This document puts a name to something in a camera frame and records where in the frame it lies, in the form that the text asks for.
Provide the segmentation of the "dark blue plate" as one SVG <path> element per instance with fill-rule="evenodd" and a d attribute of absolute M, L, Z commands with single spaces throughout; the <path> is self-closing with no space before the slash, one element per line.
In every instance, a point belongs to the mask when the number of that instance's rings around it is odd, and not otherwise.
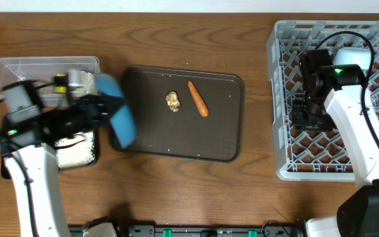
<path fill-rule="evenodd" d="M 137 128 L 126 96 L 111 75 L 96 74 L 94 80 L 115 138 L 122 148 L 129 147 L 136 140 Z"/>

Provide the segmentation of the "light blue bowl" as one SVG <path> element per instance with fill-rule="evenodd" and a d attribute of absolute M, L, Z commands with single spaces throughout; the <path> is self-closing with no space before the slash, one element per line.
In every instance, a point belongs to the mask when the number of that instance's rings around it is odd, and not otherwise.
<path fill-rule="evenodd" d="M 356 47 L 343 47 L 337 50 L 333 64 L 334 65 L 352 65 L 356 64 L 362 70 L 367 70 L 370 64 L 371 53 L 368 49 Z"/>

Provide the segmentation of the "brown food scrap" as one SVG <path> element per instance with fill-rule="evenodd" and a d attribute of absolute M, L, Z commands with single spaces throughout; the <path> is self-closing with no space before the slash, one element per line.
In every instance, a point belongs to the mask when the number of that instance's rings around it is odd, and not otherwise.
<path fill-rule="evenodd" d="M 181 108 L 178 94 L 175 91 L 171 91 L 166 95 L 166 103 L 169 106 L 169 109 L 173 112 L 178 112 Z"/>

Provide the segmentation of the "dark brown serving tray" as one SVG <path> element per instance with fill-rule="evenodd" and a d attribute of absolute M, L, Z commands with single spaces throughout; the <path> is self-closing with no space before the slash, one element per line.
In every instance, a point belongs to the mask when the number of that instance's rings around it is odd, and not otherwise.
<path fill-rule="evenodd" d="M 209 110 L 202 117 L 190 94 L 192 81 Z M 126 151 L 229 163 L 241 152 L 245 84 L 235 74 L 154 66 L 125 70 L 121 88 L 136 122 L 137 138 Z M 166 95 L 175 91 L 178 112 Z"/>

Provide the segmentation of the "orange carrot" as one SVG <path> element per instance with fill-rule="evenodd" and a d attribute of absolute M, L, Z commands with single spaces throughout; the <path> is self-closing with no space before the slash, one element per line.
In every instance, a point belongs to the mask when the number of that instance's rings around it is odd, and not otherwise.
<path fill-rule="evenodd" d="M 197 91 L 197 88 L 195 87 L 195 85 L 193 84 L 192 81 L 189 81 L 188 82 L 188 88 L 189 88 L 189 91 L 190 91 L 190 94 L 195 102 L 195 105 L 197 107 L 197 110 L 199 111 L 199 114 L 202 116 L 202 117 L 207 117 L 209 116 L 209 110 L 208 110 L 208 107 L 207 105 L 205 104 L 203 98 L 201 97 L 201 95 L 199 94 L 199 92 Z"/>

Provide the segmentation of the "white tissue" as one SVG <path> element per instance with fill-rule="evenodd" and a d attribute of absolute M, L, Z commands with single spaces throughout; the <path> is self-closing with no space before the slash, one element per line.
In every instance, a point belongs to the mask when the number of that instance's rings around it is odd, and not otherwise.
<path fill-rule="evenodd" d="M 94 75 L 83 70 L 71 69 L 68 71 L 68 88 L 74 97 L 97 93 Z"/>

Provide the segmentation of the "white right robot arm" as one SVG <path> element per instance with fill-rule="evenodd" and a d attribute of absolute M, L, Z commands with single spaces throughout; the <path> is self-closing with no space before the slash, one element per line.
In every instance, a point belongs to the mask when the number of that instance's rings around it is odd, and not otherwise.
<path fill-rule="evenodd" d="M 306 236 L 379 236 L 379 119 L 359 65 L 301 65 L 309 112 L 331 117 L 347 150 L 356 192 L 335 215 L 306 221 Z"/>

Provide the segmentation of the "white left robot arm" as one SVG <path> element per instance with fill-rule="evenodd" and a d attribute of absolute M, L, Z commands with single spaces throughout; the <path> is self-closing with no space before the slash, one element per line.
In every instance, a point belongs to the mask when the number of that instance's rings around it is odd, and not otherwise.
<path fill-rule="evenodd" d="M 95 131 L 110 124 L 124 145 L 134 134 L 122 97 L 87 95 L 65 109 L 14 121 L 5 117 L 1 157 L 13 182 L 22 236 L 70 236 L 59 188 L 59 171 L 96 160 Z"/>

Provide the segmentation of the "black waste bin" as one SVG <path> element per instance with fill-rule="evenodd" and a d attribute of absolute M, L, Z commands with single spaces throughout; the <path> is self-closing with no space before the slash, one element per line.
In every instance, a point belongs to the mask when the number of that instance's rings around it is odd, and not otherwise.
<path fill-rule="evenodd" d="M 99 158 L 99 133 L 97 131 L 79 132 L 72 138 L 63 138 L 54 142 L 38 141 L 33 145 L 42 145 L 44 142 L 49 142 L 45 144 L 55 150 L 57 166 L 60 171 L 94 165 Z M 11 179 L 5 166 L 4 156 L 10 155 L 11 151 L 16 151 L 17 148 L 19 147 L 15 146 L 14 142 L 0 138 L 1 176 L 4 179 Z"/>

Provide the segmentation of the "grey dishwasher rack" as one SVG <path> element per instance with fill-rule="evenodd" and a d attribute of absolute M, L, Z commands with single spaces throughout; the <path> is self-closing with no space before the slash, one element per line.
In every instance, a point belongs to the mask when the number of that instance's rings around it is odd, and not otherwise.
<path fill-rule="evenodd" d="M 281 180 L 352 182 L 351 163 L 336 130 L 298 130 L 292 123 L 292 103 L 303 99 L 299 60 L 323 41 L 335 53 L 342 47 L 364 48 L 363 40 L 334 32 L 349 30 L 367 37 L 375 52 L 369 88 L 379 117 L 379 21 L 280 20 L 266 43 L 268 77 L 272 86 L 274 121 L 272 134 L 275 169 Z"/>

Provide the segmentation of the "clear plastic waste bin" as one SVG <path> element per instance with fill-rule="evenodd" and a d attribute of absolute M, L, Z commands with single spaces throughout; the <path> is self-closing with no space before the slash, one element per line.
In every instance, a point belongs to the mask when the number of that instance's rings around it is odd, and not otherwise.
<path fill-rule="evenodd" d="M 94 56 L 0 58 L 0 99 L 4 86 L 24 80 L 35 80 L 38 86 L 48 84 L 57 74 L 67 75 L 71 69 L 99 74 L 99 59 Z"/>

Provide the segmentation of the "white rice pile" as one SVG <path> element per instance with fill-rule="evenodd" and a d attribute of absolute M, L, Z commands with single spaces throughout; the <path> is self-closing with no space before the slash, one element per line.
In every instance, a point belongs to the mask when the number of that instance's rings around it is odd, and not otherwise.
<path fill-rule="evenodd" d="M 73 138 L 57 140 L 55 148 L 60 170 L 84 167 L 97 159 L 94 132 L 79 132 Z"/>

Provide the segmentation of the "yellow green snack wrapper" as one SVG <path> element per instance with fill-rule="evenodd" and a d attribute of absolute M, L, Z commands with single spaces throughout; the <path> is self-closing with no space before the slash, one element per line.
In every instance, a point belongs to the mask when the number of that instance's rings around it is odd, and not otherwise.
<path fill-rule="evenodd" d="M 68 85 L 68 76 L 65 74 L 57 74 L 53 78 L 54 88 L 56 93 L 66 93 Z"/>

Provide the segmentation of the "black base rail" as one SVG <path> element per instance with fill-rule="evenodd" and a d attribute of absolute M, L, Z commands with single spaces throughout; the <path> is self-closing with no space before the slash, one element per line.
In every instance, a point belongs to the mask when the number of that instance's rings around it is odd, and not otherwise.
<path fill-rule="evenodd" d="M 85 231 L 99 224 L 112 224 L 113 233 L 118 237 L 306 237 L 303 223 L 296 227 L 285 226 L 278 221 L 267 221 L 260 226 L 188 226 L 157 225 L 154 222 L 138 221 L 133 224 L 121 223 L 109 217 L 95 219 L 84 226 L 70 225 L 71 236 L 84 236 Z"/>

